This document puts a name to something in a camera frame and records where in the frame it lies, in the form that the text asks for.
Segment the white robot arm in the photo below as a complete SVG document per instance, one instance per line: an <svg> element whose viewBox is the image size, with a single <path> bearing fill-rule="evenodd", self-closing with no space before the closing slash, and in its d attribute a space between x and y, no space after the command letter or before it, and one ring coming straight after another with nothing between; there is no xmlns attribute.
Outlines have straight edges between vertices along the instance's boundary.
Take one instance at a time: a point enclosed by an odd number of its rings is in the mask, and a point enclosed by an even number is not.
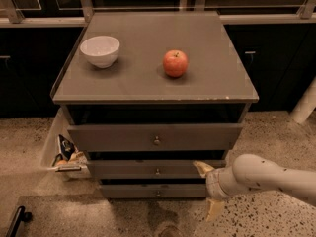
<svg viewBox="0 0 316 237"><path fill-rule="evenodd" d="M264 191L279 191L316 205L315 172L285 168L254 154L240 155L225 168L215 169L202 161L193 164L206 180L207 221L223 212L228 199Z"/></svg>

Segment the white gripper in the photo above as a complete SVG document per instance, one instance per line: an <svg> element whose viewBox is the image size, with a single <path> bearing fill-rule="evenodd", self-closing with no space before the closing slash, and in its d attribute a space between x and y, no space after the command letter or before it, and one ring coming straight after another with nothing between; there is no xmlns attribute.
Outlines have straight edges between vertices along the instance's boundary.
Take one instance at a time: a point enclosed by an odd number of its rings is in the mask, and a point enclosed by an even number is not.
<svg viewBox="0 0 316 237"><path fill-rule="evenodd" d="M214 169L202 161L194 161L193 164L197 168L200 176L202 178L206 177L206 187L211 197L206 200L206 220L213 221L220 216L224 210L225 202L223 200L234 196L234 176L232 174L232 168Z"/></svg>

